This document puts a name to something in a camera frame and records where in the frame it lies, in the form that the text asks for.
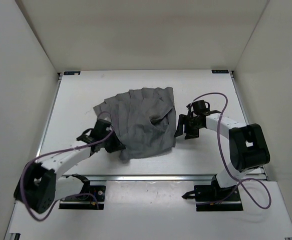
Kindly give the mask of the grey pleated skirt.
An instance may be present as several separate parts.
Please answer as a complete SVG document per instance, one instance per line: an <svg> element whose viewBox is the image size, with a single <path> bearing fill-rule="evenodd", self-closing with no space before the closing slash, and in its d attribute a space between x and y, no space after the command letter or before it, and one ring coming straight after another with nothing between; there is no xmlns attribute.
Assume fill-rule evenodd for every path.
<svg viewBox="0 0 292 240"><path fill-rule="evenodd" d="M125 146L119 159L144 159L162 155L176 145L176 109L172 87L131 89L93 108L99 117L110 117L119 141Z"/></svg>

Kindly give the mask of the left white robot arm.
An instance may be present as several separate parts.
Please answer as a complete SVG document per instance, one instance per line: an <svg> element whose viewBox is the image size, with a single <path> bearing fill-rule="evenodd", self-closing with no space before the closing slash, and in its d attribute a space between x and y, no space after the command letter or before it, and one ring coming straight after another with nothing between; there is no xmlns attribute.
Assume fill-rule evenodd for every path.
<svg viewBox="0 0 292 240"><path fill-rule="evenodd" d="M46 153L26 164L14 191L14 198L38 214L46 212L57 200L77 198L96 201L87 177L64 174L78 163L104 149L108 153L125 149L109 121L98 119L84 130L67 149Z"/></svg>

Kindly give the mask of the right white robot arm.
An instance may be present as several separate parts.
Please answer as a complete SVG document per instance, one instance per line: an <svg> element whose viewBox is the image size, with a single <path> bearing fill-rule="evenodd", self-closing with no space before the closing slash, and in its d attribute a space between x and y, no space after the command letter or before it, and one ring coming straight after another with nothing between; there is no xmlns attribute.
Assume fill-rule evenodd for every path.
<svg viewBox="0 0 292 240"><path fill-rule="evenodd" d="M224 164L224 170L209 185L196 186L183 195L184 199L204 197L209 202L220 201L233 193L249 172L269 163L270 154L260 125L237 122L217 110L199 115L191 112L179 116L175 136L196 139L202 128L228 139L230 162Z"/></svg>

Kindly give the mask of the right blue corner label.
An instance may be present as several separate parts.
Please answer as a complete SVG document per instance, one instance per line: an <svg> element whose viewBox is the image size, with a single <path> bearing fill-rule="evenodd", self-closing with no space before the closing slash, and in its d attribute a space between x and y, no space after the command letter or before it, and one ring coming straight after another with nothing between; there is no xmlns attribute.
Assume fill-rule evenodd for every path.
<svg viewBox="0 0 292 240"><path fill-rule="evenodd" d="M212 69L213 74L229 74L229 71L226 69Z"/></svg>

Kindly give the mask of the blue corner label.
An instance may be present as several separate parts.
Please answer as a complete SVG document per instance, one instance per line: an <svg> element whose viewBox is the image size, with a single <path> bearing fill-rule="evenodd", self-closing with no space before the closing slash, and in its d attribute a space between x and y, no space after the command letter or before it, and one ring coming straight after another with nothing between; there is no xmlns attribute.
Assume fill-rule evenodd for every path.
<svg viewBox="0 0 292 240"><path fill-rule="evenodd" d="M226 69L212 69L213 74L229 74L229 71Z"/></svg>
<svg viewBox="0 0 292 240"><path fill-rule="evenodd" d="M64 76L78 76L80 74L81 74L80 71L65 71L63 73Z"/></svg>

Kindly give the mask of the left blue corner label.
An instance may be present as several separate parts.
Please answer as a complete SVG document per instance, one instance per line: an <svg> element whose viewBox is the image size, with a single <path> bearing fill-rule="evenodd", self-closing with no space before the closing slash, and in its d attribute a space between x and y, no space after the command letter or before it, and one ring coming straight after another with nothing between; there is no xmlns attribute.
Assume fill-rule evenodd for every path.
<svg viewBox="0 0 292 240"><path fill-rule="evenodd" d="M65 71L63 73L64 76L78 76L80 74L81 74L80 71Z"/></svg>

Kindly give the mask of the aluminium rail table front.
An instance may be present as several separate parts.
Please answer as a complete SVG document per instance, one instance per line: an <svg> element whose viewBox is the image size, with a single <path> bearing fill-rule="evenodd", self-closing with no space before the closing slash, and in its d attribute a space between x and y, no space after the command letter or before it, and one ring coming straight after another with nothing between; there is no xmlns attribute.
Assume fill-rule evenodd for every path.
<svg viewBox="0 0 292 240"><path fill-rule="evenodd" d="M211 181L213 175L86 175L91 181Z"/></svg>

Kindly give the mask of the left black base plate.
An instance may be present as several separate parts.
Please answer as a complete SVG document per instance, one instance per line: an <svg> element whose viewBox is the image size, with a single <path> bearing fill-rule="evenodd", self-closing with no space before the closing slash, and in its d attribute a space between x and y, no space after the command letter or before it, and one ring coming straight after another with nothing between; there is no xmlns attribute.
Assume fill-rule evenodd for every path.
<svg viewBox="0 0 292 240"><path fill-rule="evenodd" d="M73 174L72 179L80 181L80 191L68 194L59 202L62 210L103 210L106 196L106 182L95 182L86 176Z"/></svg>

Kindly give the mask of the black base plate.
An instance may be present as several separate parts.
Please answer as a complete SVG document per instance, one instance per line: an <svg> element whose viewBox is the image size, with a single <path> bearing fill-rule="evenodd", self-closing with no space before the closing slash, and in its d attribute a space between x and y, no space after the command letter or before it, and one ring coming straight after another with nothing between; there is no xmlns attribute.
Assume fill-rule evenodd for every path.
<svg viewBox="0 0 292 240"><path fill-rule="evenodd" d="M243 211L239 190L228 187L215 190L212 185L195 185L197 212L240 212Z"/></svg>
<svg viewBox="0 0 292 240"><path fill-rule="evenodd" d="M68 194L59 202L62 210L103 210L106 196L106 182L95 182L86 176L73 174L72 179L80 181L80 191Z"/></svg>

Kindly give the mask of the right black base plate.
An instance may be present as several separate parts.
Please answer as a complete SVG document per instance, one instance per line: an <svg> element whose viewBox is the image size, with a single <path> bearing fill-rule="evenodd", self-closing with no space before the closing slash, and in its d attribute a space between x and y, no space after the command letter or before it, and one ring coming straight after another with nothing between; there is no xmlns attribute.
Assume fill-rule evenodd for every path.
<svg viewBox="0 0 292 240"><path fill-rule="evenodd" d="M215 190L212 185L195 185L197 212L240 212L243 211L239 190L228 187Z"/></svg>

